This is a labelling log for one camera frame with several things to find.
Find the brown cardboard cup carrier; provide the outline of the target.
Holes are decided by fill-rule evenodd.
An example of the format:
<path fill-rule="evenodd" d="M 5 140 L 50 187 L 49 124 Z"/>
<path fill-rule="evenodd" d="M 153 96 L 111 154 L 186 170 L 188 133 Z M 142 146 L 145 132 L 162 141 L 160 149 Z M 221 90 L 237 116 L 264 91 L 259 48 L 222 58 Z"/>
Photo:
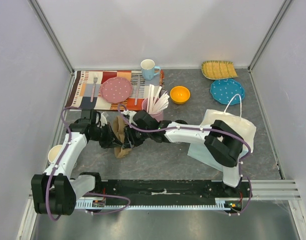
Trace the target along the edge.
<path fill-rule="evenodd" d="M 117 116 L 112 124 L 112 130 L 117 137 L 117 139 L 123 143 L 125 140 L 125 133 L 124 128 L 126 126 L 126 123 L 122 119 L 121 116 Z M 115 147 L 114 148 L 114 155 L 117 159 L 124 158 L 126 155 L 128 155 L 132 151 L 131 148 L 122 148 L 122 147 Z"/>

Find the black plastic cup lid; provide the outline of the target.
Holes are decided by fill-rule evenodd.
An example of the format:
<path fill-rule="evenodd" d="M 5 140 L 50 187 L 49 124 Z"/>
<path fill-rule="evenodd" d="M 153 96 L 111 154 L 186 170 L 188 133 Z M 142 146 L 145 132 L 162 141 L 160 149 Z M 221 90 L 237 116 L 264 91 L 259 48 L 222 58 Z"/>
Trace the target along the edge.
<path fill-rule="evenodd" d="M 188 124 L 185 120 L 181 120 L 181 119 L 178 119 L 175 122 L 178 123 L 178 124 L 184 124 L 184 125 Z"/>

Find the light blue paper bag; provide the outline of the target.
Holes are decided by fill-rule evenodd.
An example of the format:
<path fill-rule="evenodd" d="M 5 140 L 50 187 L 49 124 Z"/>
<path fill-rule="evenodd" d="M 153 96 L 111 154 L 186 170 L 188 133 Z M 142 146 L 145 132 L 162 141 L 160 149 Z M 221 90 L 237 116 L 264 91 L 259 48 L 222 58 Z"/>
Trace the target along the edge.
<path fill-rule="evenodd" d="M 239 115 L 228 112 L 235 100 L 239 103 Z M 208 109 L 202 120 L 203 125 L 224 132 L 210 132 L 206 143 L 192 143 L 187 155 L 212 168 L 222 171 L 223 167 L 234 167 L 237 156 L 244 157 L 254 151 L 254 138 L 257 127 L 242 117 L 242 95 L 235 94 L 223 111 Z"/>

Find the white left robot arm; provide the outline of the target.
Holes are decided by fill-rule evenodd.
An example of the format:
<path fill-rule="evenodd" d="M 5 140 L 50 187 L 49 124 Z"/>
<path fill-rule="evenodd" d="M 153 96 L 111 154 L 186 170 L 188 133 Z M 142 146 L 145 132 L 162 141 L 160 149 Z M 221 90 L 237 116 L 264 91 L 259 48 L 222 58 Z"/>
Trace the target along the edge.
<path fill-rule="evenodd" d="M 82 110 L 78 120 L 64 126 L 66 135 L 59 153 L 42 174 L 35 174 L 31 179 L 35 212 L 47 214 L 53 221 L 71 215 L 77 200 L 87 193 L 97 197 L 103 191 L 98 172 L 83 172 L 75 180 L 70 180 L 77 159 L 88 142 L 98 142 L 103 149 L 123 145 L 106 118 L 94 109 Z"/>

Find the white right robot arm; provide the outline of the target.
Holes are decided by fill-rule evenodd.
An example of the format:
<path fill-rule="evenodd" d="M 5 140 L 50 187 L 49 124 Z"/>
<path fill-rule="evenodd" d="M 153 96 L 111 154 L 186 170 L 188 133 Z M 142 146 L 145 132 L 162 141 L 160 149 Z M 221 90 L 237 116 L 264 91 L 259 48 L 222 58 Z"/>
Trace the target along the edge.
<path fill-rule="evenodd" d="M 146 139 L 157 143 L 188 143 L 204 146 L 215 162 L 222 165 L 222 191 L 228 197 L 240 191 L 239 160 L 243 147 L 251 153 L 249 144 L 222 120 L 207 125 L 189 125 L 176 121 L 157 121 L 145 110 L 120 112 L 127 126 L 124 129 L 124 148 L 138 147 Z"/>

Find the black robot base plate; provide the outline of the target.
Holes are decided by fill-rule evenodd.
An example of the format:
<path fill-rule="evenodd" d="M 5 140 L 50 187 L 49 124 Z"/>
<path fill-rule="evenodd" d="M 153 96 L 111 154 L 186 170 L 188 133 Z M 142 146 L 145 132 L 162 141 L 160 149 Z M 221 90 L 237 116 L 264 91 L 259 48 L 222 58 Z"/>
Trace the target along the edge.
<path fill-rule="evenodd" d="M 122 196 L 136 205 L 146 204 L 213 204 L 216 198 L 246 199 L 250 196 L 248 182 L 238 187 L 225 186 L 220 180 L 132 180 L 102 181 L 97 194 Z"/>

